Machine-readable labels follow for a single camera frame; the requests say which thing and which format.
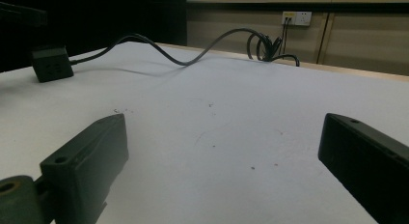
black object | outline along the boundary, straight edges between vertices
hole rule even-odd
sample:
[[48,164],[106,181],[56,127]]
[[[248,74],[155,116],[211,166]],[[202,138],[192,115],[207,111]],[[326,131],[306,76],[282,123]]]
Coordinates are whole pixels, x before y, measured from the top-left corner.
[[409,223],[409,148],[360,121],[327,114],[318,158],[379,223]]
[[96,223],[127,159],[123,114],[94,122],[41,163],[35,182],[0,181],[0,223]]
[[46,46],[33,50],[31,63],[39,82],[74,76],[65,46]]

power cord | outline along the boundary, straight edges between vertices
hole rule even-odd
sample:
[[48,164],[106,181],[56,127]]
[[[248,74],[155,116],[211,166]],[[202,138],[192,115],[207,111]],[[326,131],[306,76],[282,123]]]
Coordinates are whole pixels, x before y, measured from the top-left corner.
[[287,32],[287,30],[288,30],[288,26],[289,26],[289,23],[290,23],[290,22],[291,22],[291,18],[290,18],[290,17],[286,17],[286,19],[284,20],[284,24],[283,24],[283,32],[282,32],[283,42],[280,44],[279,55],[281,54],[281,50],[282,50],[283,43],[284,43],[283,54],[286,54],[286,32]]
[[[100,53],[97,53],[94,56],[87,57],[87,58],[84,58],[84,59],[79,59],[79,60],[73,60],[73,61],[70,61],[69,63],[73,66],[73,65],[80,64],[80,63],[91,61],[91,60],[93,60],[95,58],[98,58],[98,57],[104,55],[105,53],[109,52],[112,48],[114,48],[117,44],[119,44],[123,40],[128,39],[128,38],[132,38],[132,39],[137,39],[137,40],[149,43],[157,51],[159,51],[166,58],[168,58],[171,62],[173,62],[173,63],[175,63],[177,65],[180,65],[180,66],[188,67],[188,66],[191,66],[191,65],[195,64],[196,62],[198,62],[208,52],[208,50],[210,50],[210,48],[212,48],[216,43],[218,43],[224,37],[226,37],[228,35],[231,35],[233,33],[237,33],[237,32],[247,32],[247,33],[252,34],[249,37],[249,39],[247,40],[247,56],[250,59],[253,59],[251,51],[250,51],[251,40],[253,39],[253,37],[258,37],[259,38],[259,41],[258,41],[258,44],[257,44],[257,58],[258,58],[258,60],[263,61],[263,62],[272,62],[272,61],[275,61],[275,60],[280,59],[280,58],[288,57],[288,58],[294,59],[295,65],[297,67],[300,66],[300,61],[298,60],[297,56],[295,56],[295,55],[292,55],[292,54],[280,55],[279,54],[279,56],[274,57],[274,55],[276,54],[278,48],[282,44],[282,38],[280,38],[280,37],[277,38],[273,43],[268,36],[264,35],[263,33],[259,33],[259,32],[255,31],[253,29],[248,29],[248,28],[232,29],[232,30],[224,33],[219,38],[214,40],[201,54],[199,54],[196,58],[194,58],[193,60],[188,61],[188,62],[181,62],[181,61],[173,58],[171,55],[169,55],[167,52],[165,52],[161,47],[159,47],[159,45],[157,45],[155,42],[151,41],[150,39],[148,39],[148,38],[146,38],[146,37],[144,37],[144,36],[142,36],[140,34],[128,34],[128,35],[124,35],[124,36],[120,37],[114,43],[109,45],[106,49],[104,49]],[[264,46],[263,56],[262,57],[260,56],[261,44],[263,44],[263,46]]]
[[[288,19],[287,23],[286,23],[286,33],[288,32],[288,26],[289,23],[291,22],[291,18]],[[286,35],[284,37],[284,48],[283,48],[283,54],[286,54]]]

electrical outlet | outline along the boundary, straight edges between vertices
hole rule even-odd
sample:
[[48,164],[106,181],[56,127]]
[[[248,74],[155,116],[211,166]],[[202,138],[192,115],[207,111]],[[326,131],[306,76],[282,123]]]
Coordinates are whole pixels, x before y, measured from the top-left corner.
[[295,25],[310,26],[312,12],[297,12],[295,16]]
[[286,18],[290,18],[290,21],[287,21],[288,25],[295,25],[296,16],[297,12],[283,12],[282,24],[286,23]]

table surface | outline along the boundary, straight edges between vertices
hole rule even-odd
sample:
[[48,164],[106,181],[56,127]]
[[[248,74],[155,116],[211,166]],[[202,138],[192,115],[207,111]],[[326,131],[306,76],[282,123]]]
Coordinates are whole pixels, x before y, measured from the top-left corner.
[[130,159],[100,224],[375,223],[317,158],[324,117],[409,145],[406,81],[216,53],[182,68],[133,42],[73,69],[43,84],[31,68],[0,75],[0,178],[36,179],[70,138],[124,113]]

